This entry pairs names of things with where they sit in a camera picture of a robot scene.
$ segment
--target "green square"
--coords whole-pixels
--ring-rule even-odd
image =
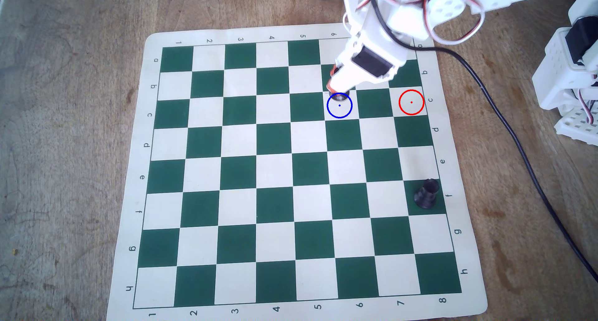
[[[326,85],[328,85],[328,81],[330,80],[330,71],[333,67],[334,64],[320,65],[320,69],[322,70],[322,91],[324,92],[328,90]]]
[[[336,258],[339,299],[377,298],[374,257]]]
[[[388,82],[391,88],[416,88],[422,86],[422,77],[419,75],[417,59],[408,60],[396,72],[395,77]]]
[[[254,68],[255,43],[227,44],[224,48],[224,68]]]
[[[295,222],[295,258],[334,258],[333,222]]]
[[[372,218],[371,223],[377,256],[413,253],[409,217]]]
[[[333,219],[370,217],[365,183],[331,184]]]
[[[262,94],[289,93],[289,68],[258,68],[257,91]]]
[[[255,224],[219,226],[216,262],[255,262]]]
[[[359,120],[326,121],[326,144],[328,150],[361,149]]]
[[[220,156],[222,127],[196,127],[187,130],[187,159]]]
[[[176,266],[179,229],[141,230],[137,267]]]
[[[149,163],[148,194],[183,191],[185,160],[158,160]]]
[[[363,151],[365,178],[368,182],[397,181],[402,179],[399,149],[372,149]]]
[[[224,71],[197,71],[191,74],[191,97],[224,95]]]
[[[219,191],[185,192],[181,209],[181,227],[218,225]]]
[[[220,161],[220,189],[255,188],[255,155],[223,157]]]
[[[222,124],[246,125],[255,123],[255,96],[232,96],[224,98]]]
[[[255,302],[297,300],[295,261],[259,262],[255,266]]]
[[[291,121],[324,120],[324,100],[321,93],[291,94]]]
[[[320,64],[320,41],[290,41],[289,66]]]
[[[257,153],[284,154],[291,152],[291,123],[257,125]]]
[[[216,265],[176,268],[174,307],[213,305],[215,290]]]
[[[155,105],[154,129],[183,128],[189,123],[189,99],[160,100]]]
[[[160,72],[191,71],[193,67],[193,47],[163,47]]]
[[[389,89],[358,90],[359,117],[392,117]]]
[[[403,181],[403,186],[405,187],[405,196],[407,197],[407,211],[409,212],[410,216],[414,216],[416,214],[443,214],[447,212],[446,206],[444,204],[443,187],[440,183],[440,180],[437,181],[440,189],[436,194],[436,203],[434,203],[434,206],[429,209],[422,209],[418,207],[413,199],[415,193],[423,186],[424,180]]]
[[[428,116],[396,117],[395,129],[399,147],[434,145]]]
[[[326,152],[293,154],[293,185],[311,184],[328,184]]]
[[[293,221],[293,188],[257,189],[257,222]]]
[[[459,270],[453,252],[415,255],[421,294],[461,293]]]

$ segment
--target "red wire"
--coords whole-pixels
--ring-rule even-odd
[[[581,102],[581,105],[583,105],[584,110],[586,111],[586,121],[588,122],[588,125],[591,125],[594,123],[594,116],[592,115],[592,112],[588,109],[588,106],[586,105],[584,99],[581,97],[581,89],[577,90],[577,94],[579,95],[579,101]]]

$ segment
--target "chessboard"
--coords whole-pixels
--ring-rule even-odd
[[[342,102],[342,24],[145,43],[108,320],[414,320],[486,292],[436,54]],[[431,46],[430,41],[412,42]],[[439,184],[420,208],[424,180]]]

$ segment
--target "chess board border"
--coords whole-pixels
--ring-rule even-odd
[[[250,27],[228,30],[163,32],[145,42],[140,72],[129,166],[116,242],[114,270],[107,320],[176,319],[198,320],[221,316],[229,320],[377,319],[414,320],[481,314],[487,309],[482,269],[467,200],[454,147],[453,134],[434,52],[415,54],[419,63],[425,107],[440,180],[445,194],[446,216],[460,271],[462,293],[441,295],[385,296],[364,299],[327,299],[265,304],[214,305],[201,308],[159,307],[133,309],[139,241],[145,214],[147,175],[154,131],[154,111],[160,84],[160,57],[163,47],[210,46],[294,40],[348,38],[341,23]],[[431,40],[415,42],[432,46]]]

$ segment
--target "red circle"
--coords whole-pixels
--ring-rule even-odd
[[[414,91],[414,92],[417,92],[417,94],[419,94],[419,96],[421,96],[421,97],[422,97],[422,108],[420,108],[420,110],[419,110],[419,111],[417,111],[417,112],[415,112],[415,113],[407,113],[407,112],[405,112],[405,110],[403,110],[403,108],[401,107],[401,98],[403,97],[403,95],[404,95],[405,93],[407,93],[407,92],[409,92],[409,91]],[[421,93],[420,93],[418,90],[406,90],[405,92],[401,93],[401,96],[399,97],[399,108],[401,109],[401,111],[402,111],[403,113],[405,113],[405,114],[406,114],[406,115],[408,115],[408,116],[414,116],[414,115],[417,115],[417,114],[419,114],[421,111],[423,111],[423,107],[425,106],[425,104],[426,104],[426,100],[423,98],[423,94],[421,94]]]

